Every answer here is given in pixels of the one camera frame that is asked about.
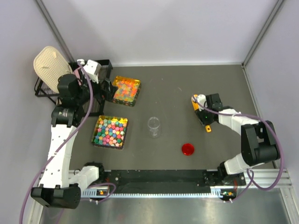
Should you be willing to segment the green tin translucent star candies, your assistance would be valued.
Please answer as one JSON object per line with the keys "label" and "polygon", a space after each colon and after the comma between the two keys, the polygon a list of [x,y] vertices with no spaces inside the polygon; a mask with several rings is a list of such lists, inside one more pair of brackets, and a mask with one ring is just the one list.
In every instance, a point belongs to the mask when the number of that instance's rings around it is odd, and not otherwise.
{"label": "green tin translucent star candies", "polygon": [[141,90],[141,81],[129,77],[116,76],[113,86],[117,87],[113,103],[133,107]]}

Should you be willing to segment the orange plastic scoop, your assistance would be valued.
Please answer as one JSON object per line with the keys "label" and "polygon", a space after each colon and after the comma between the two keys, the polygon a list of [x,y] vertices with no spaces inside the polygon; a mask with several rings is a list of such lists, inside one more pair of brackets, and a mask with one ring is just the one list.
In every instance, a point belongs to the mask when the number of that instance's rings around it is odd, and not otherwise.
{"label": "orange plastic scoop", "polygon": [[[195,100],[196,100],[196,99],[195,99],[195,97],[193,96],[193,97],[191,98],[191,101],[192,101],[192,106],[193,106],[194,112],[195,112],[197,109],[199,109],[198,106],[197,106],[197,104],[195,103]],[[203,127],[205,128],[205,130],[206,130],[207,133],[210,133],[210,132],[212,131],[210,125],[203,126]]]}

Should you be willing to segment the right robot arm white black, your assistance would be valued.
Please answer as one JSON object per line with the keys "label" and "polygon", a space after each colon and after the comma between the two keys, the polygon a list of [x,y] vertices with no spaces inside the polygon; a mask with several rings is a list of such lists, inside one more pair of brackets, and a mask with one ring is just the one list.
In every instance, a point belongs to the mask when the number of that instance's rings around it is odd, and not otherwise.
{"label": "right robot arm white black", "polygon": [[206,132],[211,132],[212,123],[218,123],[241,137],[241,152],[217,168],[224,183],[247,169],[281,158],[275,129],[270,121],[261,121],[255,116],[243,115],[231,106],[224,106],[218,93],[193,95],[191,101]]}

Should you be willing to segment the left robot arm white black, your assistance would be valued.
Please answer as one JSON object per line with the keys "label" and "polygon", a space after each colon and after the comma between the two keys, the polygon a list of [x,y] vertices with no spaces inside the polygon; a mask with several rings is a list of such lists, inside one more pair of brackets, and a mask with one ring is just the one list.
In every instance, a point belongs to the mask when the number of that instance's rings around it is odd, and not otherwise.
{"label": "left robot arm white black", "polygon": [[105,180],[102,163],[88,162],[81,171],[69,177],[71,154],[79,129],[87,120],[89,111],[84,112],[83,104],[92,103],[95,93],[101,87],[94,84],[89,75],[78,79],[74,74],[66,74],[58,79],[57,105],[51,115],[51,143],[47,162],[37,174],[38,186],[32,187],[30,196],[48,208],[75,209],[81,194],[93,183]]}

